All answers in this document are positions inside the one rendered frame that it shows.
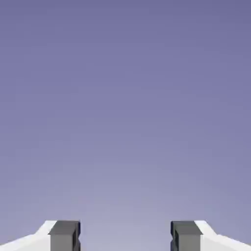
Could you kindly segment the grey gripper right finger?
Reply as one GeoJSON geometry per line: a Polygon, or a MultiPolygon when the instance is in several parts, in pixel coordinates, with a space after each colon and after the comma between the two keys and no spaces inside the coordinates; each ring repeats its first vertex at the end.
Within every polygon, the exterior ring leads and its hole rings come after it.
{"type": "Polygon", "coordinates": [[[251,251],[251,245],[217,234],[205,220],[171,221],[170,251],[251,251]]]}

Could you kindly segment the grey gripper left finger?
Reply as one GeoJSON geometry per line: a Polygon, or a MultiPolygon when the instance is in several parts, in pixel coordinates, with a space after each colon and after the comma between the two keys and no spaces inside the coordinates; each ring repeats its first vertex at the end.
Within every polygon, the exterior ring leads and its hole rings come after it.
{"type": "Polygon", "coordinates": [[[80,221],[46,220],[34,233],[0,245],[0,251],[81,251],[80,221]]]}

